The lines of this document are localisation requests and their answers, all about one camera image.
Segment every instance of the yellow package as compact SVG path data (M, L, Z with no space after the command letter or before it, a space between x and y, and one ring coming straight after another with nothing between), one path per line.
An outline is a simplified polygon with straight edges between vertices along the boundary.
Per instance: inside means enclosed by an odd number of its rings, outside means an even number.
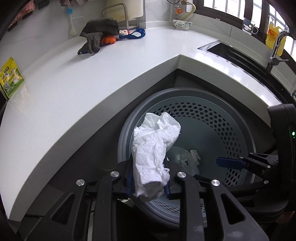
M3 65L0 73L1 92L9 99L24 81L12 57Z
M281 29L280 27L275 27L273 22L270 22L268 33L267 33L267 38L265 40L266 46L269 47L270 49L274 48L274 43L276 42L276 38L280 33L280 31L279 31L280 29ZM278 56L281 56L283 54L285 42L286 42L286 37L283 38L283 40L281 41L281 43L279 45L279 49L277 52Z

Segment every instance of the window frame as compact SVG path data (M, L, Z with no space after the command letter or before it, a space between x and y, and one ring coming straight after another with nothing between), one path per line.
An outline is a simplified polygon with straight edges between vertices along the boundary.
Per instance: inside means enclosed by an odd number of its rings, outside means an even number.
M211 17L211 18L216 18L216 19L219 19L220 21L228 23L234 27L242 29L243 20L241 20L240 18L235 17L235 16L228 14L226 12L216 10L214 8L205 7L204 0L193 0L193 3L196 6L196 10L194 13L204 15L207 17ZM261 21L260 21L260 26L258 28L259 29L258 34L252 34L252 36L265 44L265 40L267 38L267 31L268 31L268 27L269 27L269 16L271 16L272 18L275 18L276 21L278 21L281 25L283 25L285 27L287 27L287 24L283 24L279 19L277 19L276 15L274 16L273 14L270 13L269 3L266 0L262 0L262 7L255 4L253 2L253 0L245 0L244 18L252 19L254 5L256 7L261 8ZM296 47L295 45L296 45L296 42L293 41L292 51L293 51L293 48ZM296 61L292 58L292 56L285 49L283 51L283 54L281 55L281 58L289 60L286 63L290 67L290 69L296 74Z

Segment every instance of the dark floor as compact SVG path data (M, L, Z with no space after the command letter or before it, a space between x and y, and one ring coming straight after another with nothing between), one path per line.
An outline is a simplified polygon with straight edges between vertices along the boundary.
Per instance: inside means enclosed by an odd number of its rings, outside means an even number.
M38 220L38 216L45 215L63 193L75 185L76 180L81 178L87 182L98 180L114 169L117 166L118 138L128 115L151 94L172 87L199 88L218 95L230 103L245 119L253 134L258 153L264 153L274 146L275 141L270 127L246 106L208 82L184 71L176 70L126 106L71 156L29 208L19 227L21 237L26 237Z

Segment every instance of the gray towel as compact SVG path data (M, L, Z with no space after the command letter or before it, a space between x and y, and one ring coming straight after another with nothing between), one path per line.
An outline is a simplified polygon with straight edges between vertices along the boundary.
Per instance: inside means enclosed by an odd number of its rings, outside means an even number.
M98 18L90 20L79 36L85 37L87 43L77 52L77 54L96 53L100 50L100 41L103 36L118 35L118 22L113 18Z

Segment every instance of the faucet handle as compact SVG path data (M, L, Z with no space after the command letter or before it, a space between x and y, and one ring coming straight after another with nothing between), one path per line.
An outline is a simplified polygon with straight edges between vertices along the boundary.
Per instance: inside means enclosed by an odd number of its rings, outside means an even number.
M288 59L278 59L276 57L272 58L272 63L273 66L279 65L280 62L287 62L289 61Z

